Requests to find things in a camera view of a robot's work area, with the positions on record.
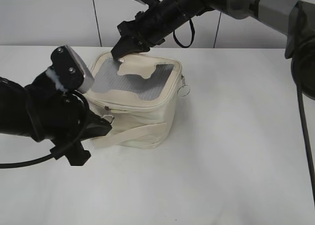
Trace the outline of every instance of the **screw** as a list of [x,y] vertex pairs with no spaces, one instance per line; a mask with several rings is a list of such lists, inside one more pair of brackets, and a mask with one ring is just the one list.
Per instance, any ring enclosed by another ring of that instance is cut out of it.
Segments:
[[73,67],[70,67],[69,68],[69,72],[70,72],[70,74],[74,74],[75,73],[75,69]]
[[60,53],[60,54],[63,53],[63,48],[62,47],[58,48],[57,52]]

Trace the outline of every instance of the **bag strap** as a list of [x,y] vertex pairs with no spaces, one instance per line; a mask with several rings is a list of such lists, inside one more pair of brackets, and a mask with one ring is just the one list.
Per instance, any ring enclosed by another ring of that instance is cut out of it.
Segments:
[[166,131],[166,123],[145,125],[142,127],[132,128],[115,135],[103,136],[92,139],[95,148],[105,148],[112,145],[118,145],[127,140],[133,140],[145,135],[162,133]]

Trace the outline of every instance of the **cream canvas bag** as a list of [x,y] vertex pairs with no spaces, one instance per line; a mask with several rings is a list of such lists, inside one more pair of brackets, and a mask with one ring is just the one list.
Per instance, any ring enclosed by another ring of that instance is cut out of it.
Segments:
[[179,83],[178,61],[130,54],[119,61],[103,53],[90,67],[95,83],[85,94],[91,110],[113,121],[95,148],[123,145],[142,149],[158,146],[169,134]]

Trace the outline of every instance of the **zipper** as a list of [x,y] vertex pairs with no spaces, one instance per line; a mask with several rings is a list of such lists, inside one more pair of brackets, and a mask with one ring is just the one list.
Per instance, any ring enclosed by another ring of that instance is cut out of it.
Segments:
[[[96,65],[97,61],[101,58],[101,56],[103,56],[106,53],[108,53],[108,52],[103,52],[102,54],[100,54],[95,59],[95,61],[91,65],[91,72],[94,71],[94,68],[95,68],[95,65]],[[182,75],[182,64],[180,62],[177,62],[177,63],[179,64],[179,67],[180,67],[179,73],[178,73],[175,81],[173,82],[169,93],[167,94],[165,99],[161,103],[159,103],[158,105],[155,105],[155,106],[152,106],[152,107],[132,107],[132,106],[114,104],[114,103],[109,103],[109,102],[104,102],[104,101],[99,101],[99,100],[93,100],[93,103],[96,104],[98,107],[101,107],[101,108],[104,108],[104,106],[106,106],[112,112],[115,112],[115,113],[151,112],[151,111],[154,111],[154,110],[160,108],[161,106],[163,106],[166,102],[168,102],[169,99],[171,98],[171,96],[176,93],[176,91],[174,91],[174,89],[176,88],[176,86],[178,86],[178,83],[181,80],[185,81],[185,77]]]
[[106,105],[108,108],[111,109],[113,113],[128,113],[128,112],[151,112],[156,109],[159,109],[161,106],[163,106],[166,102],[169,101],[170,97],[172,97],[176,92],[174,91],[175,87],[178,85],[179,81],[182,79],[181,75],[178,75],[176,78],[176,81],[173,83],[172,87],[170,88],[171,91],[169,91],[166,98],[159,103],[158,105],[152,106],[152,107],[132,107],[132,106],[126,106],[126,105],[120,105],[120,104],[113,104],[109,102],[99,101],[99,100],[93,100],[94,104],[97,106],[103,108],[104,105]]

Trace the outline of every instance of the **white table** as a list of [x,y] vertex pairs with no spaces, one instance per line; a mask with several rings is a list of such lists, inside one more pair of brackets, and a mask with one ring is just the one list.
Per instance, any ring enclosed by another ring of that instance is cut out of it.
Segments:
[[[0,75],[22,85],[54,47],[1,46]],[[76,47],[86,63],[108,48]],[[191,94],[154,150],[93,150],[0,170],[2,225],[313,225],[315,211],[295,85],[284,50],[154,49],[180,60]],[[305,99],[315,147],[315,102]],[[0,135],[0,162],[32,160],[52,144]]]

